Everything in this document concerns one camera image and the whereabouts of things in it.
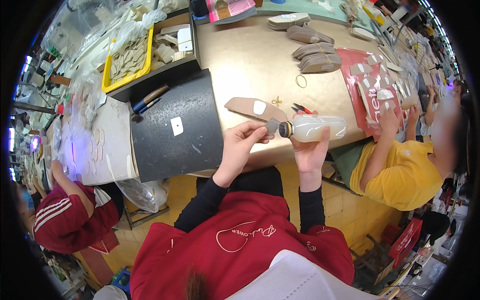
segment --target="white label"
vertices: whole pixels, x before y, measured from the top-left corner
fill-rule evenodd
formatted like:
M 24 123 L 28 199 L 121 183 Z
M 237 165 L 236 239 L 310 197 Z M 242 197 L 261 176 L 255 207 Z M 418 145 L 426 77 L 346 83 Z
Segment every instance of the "white label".
M 266 107 L 267 107 L 267 104 L 265 102 L 256 100 L 253 103 L 253 113 L 257 115 L 261 115 L 264 113 Z
M 364 79 L 363 79 L 363 84 L 364 84 L 366 87 L 370 87 L 370 83 L 368 82 L 367 78 L 364 78 Z
M 172 124 L 173 136 L 177 136 L 183 132 L 183 124 L 181 123 L 180 117 L 170 119 L 170 123 Z

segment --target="tiled floor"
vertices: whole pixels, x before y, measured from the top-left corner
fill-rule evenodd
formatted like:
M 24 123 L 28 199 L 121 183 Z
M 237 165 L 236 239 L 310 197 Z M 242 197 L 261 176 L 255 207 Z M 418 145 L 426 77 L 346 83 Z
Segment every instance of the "tiled floor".
M 300 209 L 298 200 L 299 174 L 294 160 L 277 165 L 282 176 L 284 196 L 290 208 L 290 221 L 300 228 Z M 116 273 L 124 266 L 132 266 L 135 257 L 145 240 L 150 225 L 154 222 L 164 222 L 173 225 L 178 215 L 196 195 L 196 177 L 183 175 L 172 178 L 167 205 L 170 211 L 149 221 L 132 231 L 116 232 L 120 241 L 109 255 L 104 255 L 105 261 Z M 367 197 L 357 197 L 333 185 L 323 182 L 325 223 L 342 230 L 348 246 L 362 255 L 366 249 L 372 249 L 373 244 L 365 236 L 369 233 L 380 241 L 380 235 L 388 223 L 398 224 L 401 212 L 394 208 L 379 204 Z

